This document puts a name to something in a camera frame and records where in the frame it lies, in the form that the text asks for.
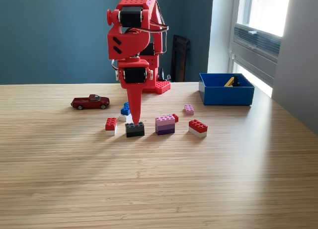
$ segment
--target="pink lego brick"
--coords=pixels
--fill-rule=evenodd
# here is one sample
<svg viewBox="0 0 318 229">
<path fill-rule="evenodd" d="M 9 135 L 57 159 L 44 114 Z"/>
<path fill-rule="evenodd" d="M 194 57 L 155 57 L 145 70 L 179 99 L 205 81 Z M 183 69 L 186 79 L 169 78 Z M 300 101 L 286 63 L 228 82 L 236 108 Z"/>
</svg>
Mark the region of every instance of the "pink lego brick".
<svg viewBox="0 0 318 229">
<path fill-rule="evenodd" d="M 156 117 L 157 126 L 171 125 L 174 123 L 175 123 L 175 118 L 172 115 Z"/>
<path fill-rule="evenodd" d="M 193 106 L 192 105 L 184 105 L 184 110 L 185 110 L 185 114 L 187 115 L 191 115 L 193 116 L 194 115 L 194 109 L 193 109 Z"/>
</svg>

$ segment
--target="blue plastic bin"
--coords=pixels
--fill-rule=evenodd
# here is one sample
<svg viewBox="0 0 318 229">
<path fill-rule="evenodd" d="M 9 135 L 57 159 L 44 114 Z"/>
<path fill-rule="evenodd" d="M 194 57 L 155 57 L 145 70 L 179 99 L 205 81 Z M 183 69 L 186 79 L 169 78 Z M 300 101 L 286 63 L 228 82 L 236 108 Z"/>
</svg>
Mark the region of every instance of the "blue plastic bin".
<svg viewBox="0 0 318 229">
<path fill-rule="evenodd" d="M 224 86 L 238 75 L 240 86 Z M 200 74 L 199 91 L 204 105 L 251 105 L 255 87 L 243 74 Z"/>
</svg>

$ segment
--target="white wall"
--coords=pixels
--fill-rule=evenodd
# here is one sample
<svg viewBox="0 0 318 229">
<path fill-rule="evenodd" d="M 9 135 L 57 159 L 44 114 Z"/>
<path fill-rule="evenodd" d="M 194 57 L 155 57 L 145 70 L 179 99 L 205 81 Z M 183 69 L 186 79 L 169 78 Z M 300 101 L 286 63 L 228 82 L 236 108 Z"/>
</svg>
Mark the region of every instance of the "white wall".
<svg viewBox="0 0 318 229">
<path fill-rule="evenodd" d="M 233 5 L 234 0 L 213 0 L 208 73 L 228 72 Z"/>
<path fill-rule="evenodd" d="M 272 98 L 318 135 L 318 0 L 290 0 Z"/>
</svg>

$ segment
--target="red toy car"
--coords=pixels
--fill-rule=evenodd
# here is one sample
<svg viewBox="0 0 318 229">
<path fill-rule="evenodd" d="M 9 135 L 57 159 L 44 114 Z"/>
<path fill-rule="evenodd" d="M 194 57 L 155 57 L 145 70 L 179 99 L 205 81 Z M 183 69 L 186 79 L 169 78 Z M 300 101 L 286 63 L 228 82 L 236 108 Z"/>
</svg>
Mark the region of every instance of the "red toy car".
<svg viewBox="0 0 318 229">
<path fill-rule="evenodd" d="M 74 98 L 71 106 L 78 110 L 83 110 L 84 108 L 106 109 L 106 107 L 109 106 L 109 98 L 92 94 L 89 95 L 89 97 Z"/>
</svg>

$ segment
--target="yellow object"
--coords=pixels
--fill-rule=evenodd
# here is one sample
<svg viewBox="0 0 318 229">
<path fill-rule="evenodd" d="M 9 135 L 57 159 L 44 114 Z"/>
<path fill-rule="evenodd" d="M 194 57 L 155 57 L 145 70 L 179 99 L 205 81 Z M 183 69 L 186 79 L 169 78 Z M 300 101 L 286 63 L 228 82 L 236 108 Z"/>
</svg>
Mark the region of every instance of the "yellow object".
<svg viewBox="0 0 318 229">
<path fill-rule="evenodd" d="M 234 82 L 234 77 L 232 77 L 232 78 L 228 81 L 228 83 L 225 84 L 224 86 L 232 86 L 233 82 Z"/>
</svg>

